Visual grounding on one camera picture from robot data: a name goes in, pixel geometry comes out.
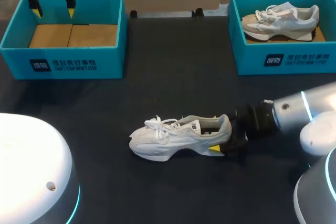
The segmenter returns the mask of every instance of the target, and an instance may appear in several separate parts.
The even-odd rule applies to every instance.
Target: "sneaker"
[[[231,123],[226,115],[201,118],[190,115],[180,120],[145,121],[145,127],[134,131],[130,149],[140,157],[164,162],[182,149],[191,149],[206,156],[223,156],[211,147],[225,143],[231,136]]]
[[[312,41],[312,31],[317,27],[320,14],[317,5],[296,8],[289,2],[271,5],[266,10],[242,18],[244,32],[258,40],[268,40],[275,35],[291,39]]]

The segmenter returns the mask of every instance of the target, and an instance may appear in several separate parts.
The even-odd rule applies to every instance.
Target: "teal box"
[[[20,0],[0,44],[15,79],[122,78],[127,39],[123,0],[76,0],[73,18],[66,0],[38,1],[43,17],[32,12],[28,0]],[[38,24],[118,24],[116,46],[29,48]]]
[[[319,26],[327,42],[248,44],[240,19],[285,2],[301,8],[317,5]],[[241,75],[336,72],[336,0],[230,0],[228,30]]]

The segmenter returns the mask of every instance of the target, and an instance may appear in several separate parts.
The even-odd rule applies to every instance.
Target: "shoelace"
[[[155,130],[156,138],[162,140],[164,137],[168,137],[170,134],[174,134],[175,130],[178,130],[181,125],[177,123],[176,119],[167,119],[161,121],[159,116],[145,121],[145,125],[148,128]]]
[[[269,18],[280,19],[281,17],[275,12],[276,10],[271,10],[274,7],[276,7],[276,5],[270,5],[263,11],[256,10],[258,22],[264,22]]]

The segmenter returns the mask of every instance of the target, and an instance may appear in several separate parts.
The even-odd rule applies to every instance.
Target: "black table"
[[[132,19],[122,80],[14,81],[0,60],[0,110],[64,136],[81,185],[81,223],[297,223],[298,131],[250,142],[245,162],[182,152],[133,155],[147,119],[221,115],[336,80],[334,74],[237,75],[225,17]],[[4,31],[8,23],[1,23]]]

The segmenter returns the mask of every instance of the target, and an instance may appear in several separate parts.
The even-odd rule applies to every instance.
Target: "logo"
[[[35,72],[50,72],[50,66],[47,60],[30,60],[30,64]]]
[[[279,67],[284,55],[267,55],[264,67]]]

